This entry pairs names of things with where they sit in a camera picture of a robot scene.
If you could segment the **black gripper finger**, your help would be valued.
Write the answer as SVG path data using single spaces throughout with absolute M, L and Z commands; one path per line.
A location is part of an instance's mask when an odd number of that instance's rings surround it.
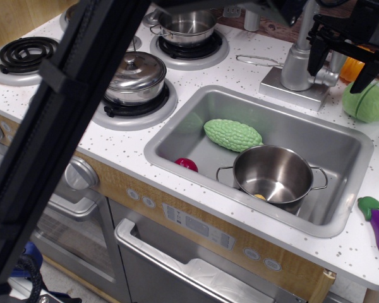
M 308 72 L 311 76 L 316 76 L 324 65 L 329 53 L 329 46 L 322 37 L 311 39 L 311 50 L 308 61 Z
M 350 89 L 352 94 L 361 93 L 379 74 L 379 57 L 356 60 L 364 63 L 364 66 Z

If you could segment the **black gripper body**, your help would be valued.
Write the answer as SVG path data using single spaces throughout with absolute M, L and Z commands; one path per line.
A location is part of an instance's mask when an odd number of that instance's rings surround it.
M 379 1 L 356 1 L 346 18 L 315 15 L 307 39 L 322 37 L 330 51 L 352 57 L 379 57 Z

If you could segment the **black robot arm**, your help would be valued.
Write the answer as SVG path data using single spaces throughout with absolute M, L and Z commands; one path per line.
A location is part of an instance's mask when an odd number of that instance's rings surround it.
M 105 86 L 115 72 L 141 19 L 151 6 L 168 13 L 209 8 L 214 1 L 84 1 L 77 20 L 46 62 L 43 83 L 25 112 L 11 148 L 11 165 L 1 171 L 0 202 L 14 201 L 10 193 L 31 190 L 44 170 L 55 181 L 75 151 L 101 163 L 108 197 L 143 213 L 172 231 L 199 238 L 165 217 L 161 204 L 177 208 L 235 238 L 223 249 L 201 238 L 209 250 L 255 270 L 256 274 L 307 301 L 327 271 L 379 292 L 379 250 L 355 203 L 358 194 L 379 199 L 379 168 L 373 159 L 373 134 L 332 124 L 313 116 L 238 93 L 246 82 L 233 60 L 216 71 L 174 73 L 182 79 L 177 89 L 178 111 L 158 131 L 131 135 L 96 126 L 91 118 Z M 300 221 L 264 201 L 248 198 L 208 177 L 181 169 L 161 158 L 151 160 L 147 143 L 158 143 L 187 109 L 205 97 L 217 110 L 243 118 L 263 133 L 265 141 L 287 146 L 327 169 L 345 169 L 344 192 L 335 199 L 328 226 Z

